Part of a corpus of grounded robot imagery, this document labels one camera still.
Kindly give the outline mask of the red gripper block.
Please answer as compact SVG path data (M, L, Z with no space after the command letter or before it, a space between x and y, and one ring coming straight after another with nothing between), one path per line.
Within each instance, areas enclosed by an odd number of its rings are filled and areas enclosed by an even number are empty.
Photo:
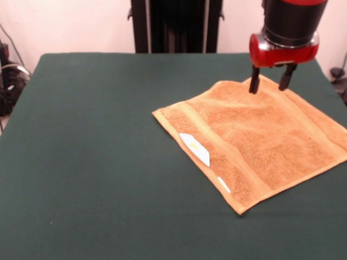
M279 90L285 91L290 84L297 64L311 61L319 48L319 34L316 31L308 45L300 48L284 48L268 42L263 34L252 34L249 41L249 54L252 61L252 76L249 92L256 94L259 89L260 69L288 64L279 82Z

